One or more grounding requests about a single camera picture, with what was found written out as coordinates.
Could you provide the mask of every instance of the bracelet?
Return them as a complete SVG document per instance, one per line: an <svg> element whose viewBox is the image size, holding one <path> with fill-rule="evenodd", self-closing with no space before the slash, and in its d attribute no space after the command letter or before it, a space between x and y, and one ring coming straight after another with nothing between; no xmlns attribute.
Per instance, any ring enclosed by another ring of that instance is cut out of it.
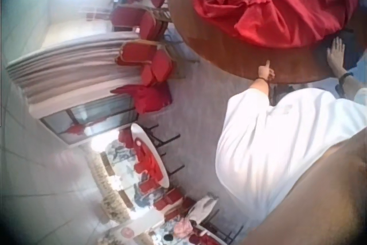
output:
<svg viewBox="0 0 367 245"><path fill-rule="evenodd" d="M343 89L343 84L344 84L345 78L348 77L348 76L354 76L354 75L351 72L347 72L343 76L341 76L340 79L339 79L339 85L342 89Z"/></svg>
<svg viewBox="0 0 367 245"><path fill-rule="evenodd" d="M264 77L257 77L256 80L264 80L266 81L267 83L269 83L269 81L267 79L265 79Z"/></svg>

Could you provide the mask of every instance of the white curtain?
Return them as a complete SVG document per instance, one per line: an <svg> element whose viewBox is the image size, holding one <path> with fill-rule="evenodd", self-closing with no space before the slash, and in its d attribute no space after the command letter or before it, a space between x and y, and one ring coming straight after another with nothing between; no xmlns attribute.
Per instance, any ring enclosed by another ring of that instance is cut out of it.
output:
<svg viewBox="0 0 367 245"><path fill-rule="evenodd" d="M39 119L110 96L110 90L122 85L141 83L139 67L114 61L122 43L137 38L133 32L116 32L69 40L22 56L7 70Z"/></svg>

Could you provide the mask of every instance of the round table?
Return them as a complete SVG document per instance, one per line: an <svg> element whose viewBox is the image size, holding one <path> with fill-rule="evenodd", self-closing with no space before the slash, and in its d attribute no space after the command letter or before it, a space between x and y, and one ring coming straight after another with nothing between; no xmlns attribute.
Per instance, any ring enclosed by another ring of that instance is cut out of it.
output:
<svg viewBox="0 0 367 245"><path fill-rule="evenodd" d="M167 1L172 22L183 41L198 55L224 71L255 79L258 67L270 60L276 73L273 83L309 83L332 76L326 62L325 47L322 50L317 46L269 49L247 44L200 18L191 0ZM354 27L358 38L367 38L366 18L365 13L358 11L350 21L349 25Z"/></svg>
<svg viewBox="0 0 367 245"><path fill-rule="evenodd" d="M161 160L161 157L159 156L155 146L153 145L152 141L148 137L148 135L145 133L144 129L140 127L140 125L133 123L131 125L131 135L132 139L135 141L137 138L139 138L143 143L147 145L149 150L152 152L155 160L158 163L158 166L163 174L163 178L158 182L158 184L164 188L169 188L170 186L170 180L167 174L167 170Z"/></svg>

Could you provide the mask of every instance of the hand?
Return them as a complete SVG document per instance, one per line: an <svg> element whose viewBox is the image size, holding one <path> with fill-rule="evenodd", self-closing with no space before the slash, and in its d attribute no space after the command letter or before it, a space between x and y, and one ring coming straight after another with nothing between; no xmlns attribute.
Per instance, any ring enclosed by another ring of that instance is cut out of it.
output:
<svg viewBox="0 0 367 245"><path fill-rule="evenodd" d="M340 78L344 73L347 72L343 67L344 52L345 44L339 37L336 37L333 40L331 49L327 49L327 63L337 78Z"/></svg>
<svg viewBox="0 0 367 245"><path fill-rule="evenodd" d="M259 73L260 78L264 78L266 80L272 80L275 78L274 70L270 68L270 61L267 60L265 66L259 66Z"/></svg>

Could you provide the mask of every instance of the window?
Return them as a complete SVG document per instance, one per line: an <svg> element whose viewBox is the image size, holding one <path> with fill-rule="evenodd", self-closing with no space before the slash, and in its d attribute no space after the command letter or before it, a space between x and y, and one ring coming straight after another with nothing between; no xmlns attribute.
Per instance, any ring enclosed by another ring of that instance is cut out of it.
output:
<svg viewBox="0 0 367 245"><path fill-rule="evenodd" d="M41 122L68 145L106 133L137 120L132 98L115 95L54 113Z"/></svg>

